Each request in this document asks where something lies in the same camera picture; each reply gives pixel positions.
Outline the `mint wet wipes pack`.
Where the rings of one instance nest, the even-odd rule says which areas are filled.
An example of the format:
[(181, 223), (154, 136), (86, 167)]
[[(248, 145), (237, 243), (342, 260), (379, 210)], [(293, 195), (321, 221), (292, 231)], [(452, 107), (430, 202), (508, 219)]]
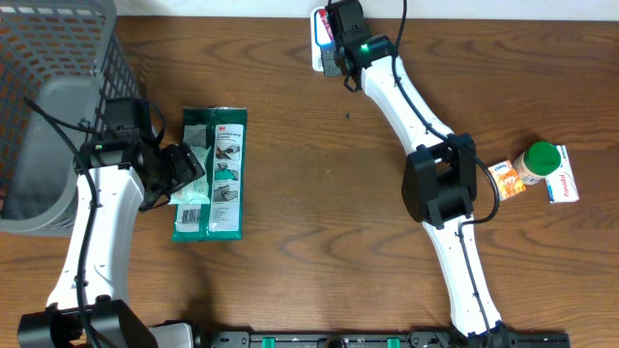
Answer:
[(203, 169), (204, 175), (173, 193), (169, 205), (205, 205), (210, 203), (206, 170), (206, 161), (210, 150), (199, 146), (191, 146), (190, 149)]

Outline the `red stick sachet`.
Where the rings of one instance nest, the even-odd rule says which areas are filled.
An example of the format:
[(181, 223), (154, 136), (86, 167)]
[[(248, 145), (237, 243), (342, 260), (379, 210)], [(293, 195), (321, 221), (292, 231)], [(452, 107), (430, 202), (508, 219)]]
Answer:
[(316, 20), (318, 28), (318, 44), (329, 44), (334, 40), (331, 25), (328, 18), (328, 13), (325, 8), (320, 9), (318, 12), (318, 19)]

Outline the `green white gloves package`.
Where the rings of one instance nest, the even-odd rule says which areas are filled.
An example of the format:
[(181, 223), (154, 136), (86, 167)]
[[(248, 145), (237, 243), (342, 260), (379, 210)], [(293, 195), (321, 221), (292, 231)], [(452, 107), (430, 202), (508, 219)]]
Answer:
[(210, 150), (206, 161), (210, 203), (174, 205), (177, 243), (242, 238), (248, 111), (215, 107), (183, 110), (183, 142)]

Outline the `orange tissue pack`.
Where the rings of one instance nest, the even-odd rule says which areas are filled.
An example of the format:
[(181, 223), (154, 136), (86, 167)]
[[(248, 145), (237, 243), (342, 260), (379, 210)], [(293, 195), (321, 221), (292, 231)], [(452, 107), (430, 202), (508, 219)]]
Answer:
[(501, 201), (526, 191), (525, 184), (508, 159), (490, 166), (488, 170), (496, 182)]

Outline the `green lid jar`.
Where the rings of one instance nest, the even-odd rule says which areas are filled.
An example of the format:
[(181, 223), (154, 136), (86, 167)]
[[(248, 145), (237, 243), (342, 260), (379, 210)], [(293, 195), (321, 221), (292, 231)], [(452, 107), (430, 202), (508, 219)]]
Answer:
[(525, 185), (535, 185), (553, 173), (561, 164), (556, 146), (539, 141), (531, 145), (513, 162), (513, 168)]

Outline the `white slim box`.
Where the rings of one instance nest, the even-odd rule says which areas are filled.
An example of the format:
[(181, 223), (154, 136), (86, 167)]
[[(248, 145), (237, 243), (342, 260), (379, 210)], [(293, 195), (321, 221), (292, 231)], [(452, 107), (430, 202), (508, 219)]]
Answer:
[(551, 204), (574, 203), (579, 200), (579, 194), (567, 147), (556, 145), (555, 148), (560, 155), (561, 162), (555, 171), (545, 177), (549, 202)]

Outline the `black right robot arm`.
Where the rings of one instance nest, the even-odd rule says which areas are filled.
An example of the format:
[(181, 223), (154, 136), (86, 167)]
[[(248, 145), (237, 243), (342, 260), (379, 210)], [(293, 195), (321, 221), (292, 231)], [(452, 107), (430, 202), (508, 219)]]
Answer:
[(456, 134), (431, 110), (408, 77), (401, 39), (374, 35), (358, 1), (329, 1), (311, 12), (313, 67), (342, 77), (386, 117), (406, 154), (401, 196), (429, 236), (448, 290), (451, 325), (460, 344), (494, 346), (502, 319), (487, 289), (474, 228), (499, 208), (498, 186), (486, 217), (474, 216), (477, 173), (487, 166), (468, 133)]

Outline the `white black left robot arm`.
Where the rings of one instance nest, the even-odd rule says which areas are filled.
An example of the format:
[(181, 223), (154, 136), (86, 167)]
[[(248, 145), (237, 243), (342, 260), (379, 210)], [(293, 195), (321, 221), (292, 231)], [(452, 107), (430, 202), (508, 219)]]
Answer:
[(44, 310), (21, 317), (22, 347), (201, 347), (200, 329), (171, 320), (149, 327), (129, 305), (129, 262), (136, 216), (167, 204), (205, 171), (189, 145), (161, 145), (158, 112), (144, 99), (108, 100), (101, 129), (74, 155), (78, 206), (62, 273)]

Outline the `grey plastic mesh basket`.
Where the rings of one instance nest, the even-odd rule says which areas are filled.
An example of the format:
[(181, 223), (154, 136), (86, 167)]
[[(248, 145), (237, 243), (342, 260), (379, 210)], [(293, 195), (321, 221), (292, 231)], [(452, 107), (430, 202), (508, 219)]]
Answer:
[(140, 95), (114, 34), (112, 0), (1, 3), (1, 229), (65, 237), (77, 208), (74, 155), (26, 101), (67, 123), (74, 146), (85, 126), (103, 129), (107, 101)]

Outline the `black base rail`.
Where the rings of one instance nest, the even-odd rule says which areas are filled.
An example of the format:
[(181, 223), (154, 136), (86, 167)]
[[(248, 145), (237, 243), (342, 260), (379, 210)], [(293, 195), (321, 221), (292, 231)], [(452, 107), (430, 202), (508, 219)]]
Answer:
[(490, 331), (465, 336), (455, 329), (411, 333), (204, 333), (191, 322), (166, 321), (151, 327), (160, 347), (204, 348), (570, 348), (565, 333), (519, 333), (499, 323)]

